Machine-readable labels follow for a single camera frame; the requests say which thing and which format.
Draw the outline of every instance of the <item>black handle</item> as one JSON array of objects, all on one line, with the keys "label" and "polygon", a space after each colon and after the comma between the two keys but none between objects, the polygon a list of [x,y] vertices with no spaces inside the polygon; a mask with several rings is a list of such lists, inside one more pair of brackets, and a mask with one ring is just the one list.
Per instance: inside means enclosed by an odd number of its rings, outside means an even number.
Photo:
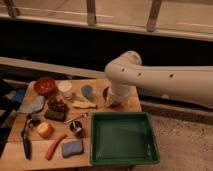
[{"label": "black handle", "polygon": [[24,153],[27,159],[31,158],[31,143],[27,137],[23,138]]}]

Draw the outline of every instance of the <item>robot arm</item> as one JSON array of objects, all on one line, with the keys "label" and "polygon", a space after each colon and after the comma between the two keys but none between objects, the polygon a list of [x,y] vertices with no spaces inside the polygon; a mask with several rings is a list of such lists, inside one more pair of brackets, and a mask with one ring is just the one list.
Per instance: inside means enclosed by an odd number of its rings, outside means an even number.
[{"label": "robot arm", "polygon": [[107,64],[111,81],[107,104],[127,101],[131,85],[144,95],[195,103],[213,109],[213,66],[146,67],[141,57],[128,51]]}]

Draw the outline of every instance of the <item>green tray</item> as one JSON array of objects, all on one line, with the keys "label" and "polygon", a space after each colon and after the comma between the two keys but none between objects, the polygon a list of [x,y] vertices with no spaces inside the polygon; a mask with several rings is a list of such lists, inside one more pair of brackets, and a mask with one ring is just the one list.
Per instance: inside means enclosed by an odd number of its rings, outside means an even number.
[{"label": "green tray", "polygon": [[160,156],[148,113],[94,113],[91,122],[92,165],[159,163]]}]

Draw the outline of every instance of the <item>carrot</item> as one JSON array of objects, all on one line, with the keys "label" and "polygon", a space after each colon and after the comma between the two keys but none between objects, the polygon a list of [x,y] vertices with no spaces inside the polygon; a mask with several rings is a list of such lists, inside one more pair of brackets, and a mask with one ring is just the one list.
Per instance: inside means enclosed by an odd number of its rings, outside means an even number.
[{"label": "carrot", "polygon": [[52,156],[53,156],[53,154],[54,154],[54,152],[55,152],[55,150],[56,150],[58,144],[59,144],[64,138],[66,138],[66,136],[67,136],[66,134],[62,134],[62,135],[58,136],[58,137],[55,139],[55,141],[50,145],[50,147],[48,148],[48,150],[47,150],[47,152],[46,152],[46,154],[45,154],[45,158],[46,158],[47,160],[50,160],[50,159],[52,158]]}]

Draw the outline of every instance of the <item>white cup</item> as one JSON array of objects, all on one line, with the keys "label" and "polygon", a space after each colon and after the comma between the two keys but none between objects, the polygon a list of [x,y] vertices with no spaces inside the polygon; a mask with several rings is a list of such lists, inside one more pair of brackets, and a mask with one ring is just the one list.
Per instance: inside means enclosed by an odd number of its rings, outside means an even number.
[{"label": "white cup", "polygon": [[58,83],[58,90],[65,98],[71,98],[72,83],[70,81],[61,81]]}]

